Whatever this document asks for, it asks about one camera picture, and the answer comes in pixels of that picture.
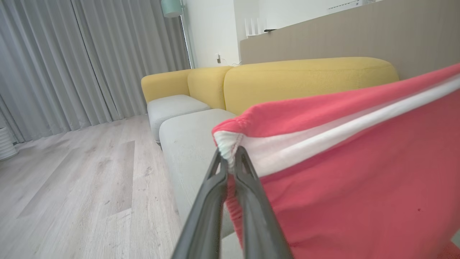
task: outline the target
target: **gray curtain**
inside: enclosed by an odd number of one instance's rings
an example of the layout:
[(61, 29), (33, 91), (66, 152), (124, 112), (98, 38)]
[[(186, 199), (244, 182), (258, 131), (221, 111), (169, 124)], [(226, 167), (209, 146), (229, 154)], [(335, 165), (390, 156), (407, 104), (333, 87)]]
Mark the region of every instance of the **gray curtain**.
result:
[(0, 0), (0, 117), (17, 142), (145, 114), (140, 80), (188, 68), (157, 0)]

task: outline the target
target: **white ribbed pot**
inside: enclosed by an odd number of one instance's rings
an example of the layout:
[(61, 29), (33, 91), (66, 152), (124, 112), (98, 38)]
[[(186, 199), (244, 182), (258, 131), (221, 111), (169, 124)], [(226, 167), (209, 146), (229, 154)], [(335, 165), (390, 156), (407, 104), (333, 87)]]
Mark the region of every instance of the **white ribbed pot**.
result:
[(11, 158), (17, 154), (16, 148), (13, 146), (8, 129), (0, 129), (0, 161)]

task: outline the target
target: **sofa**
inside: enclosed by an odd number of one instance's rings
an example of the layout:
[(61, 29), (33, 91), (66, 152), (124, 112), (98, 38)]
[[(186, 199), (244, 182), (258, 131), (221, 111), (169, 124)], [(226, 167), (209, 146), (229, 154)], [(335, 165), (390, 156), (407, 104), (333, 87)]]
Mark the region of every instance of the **sofa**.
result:
[[(163, 150), (182, 224), (216, 150), (214, 126), (258, 103), (397, 80), (390, 63), (366, 57), (199, 68), (144, 77), (141, 85), (152, 135)], [(243, 258), (226, 208), (221, 237), (223, 259)]]

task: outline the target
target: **white stripe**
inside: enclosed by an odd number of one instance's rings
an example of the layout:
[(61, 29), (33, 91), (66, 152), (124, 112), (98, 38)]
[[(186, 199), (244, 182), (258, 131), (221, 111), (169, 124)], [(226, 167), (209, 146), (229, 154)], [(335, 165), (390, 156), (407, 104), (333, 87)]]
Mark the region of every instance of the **white stripe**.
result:
[(455, 76), (397, 102), (373, 107), (312, 129), (270, 137), (247, 137), (241, 133), (218, 131), (214, 133), (214, 138), (230, 166), (234, 163), (236, 147), (245, 147), (257, 174), (262, 177), (298, 164), (362, 130), (426, 105), (458, 89), (460, 76)]

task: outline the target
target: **lamp shade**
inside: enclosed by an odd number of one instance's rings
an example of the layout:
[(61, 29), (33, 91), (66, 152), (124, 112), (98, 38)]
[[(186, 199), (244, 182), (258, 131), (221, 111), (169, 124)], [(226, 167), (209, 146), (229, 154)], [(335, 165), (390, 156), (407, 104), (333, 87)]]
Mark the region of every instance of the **lamp shade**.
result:
[(163, 15), (167, 18), (178, 17), (182, 14), (180, 0), (161, 0)]

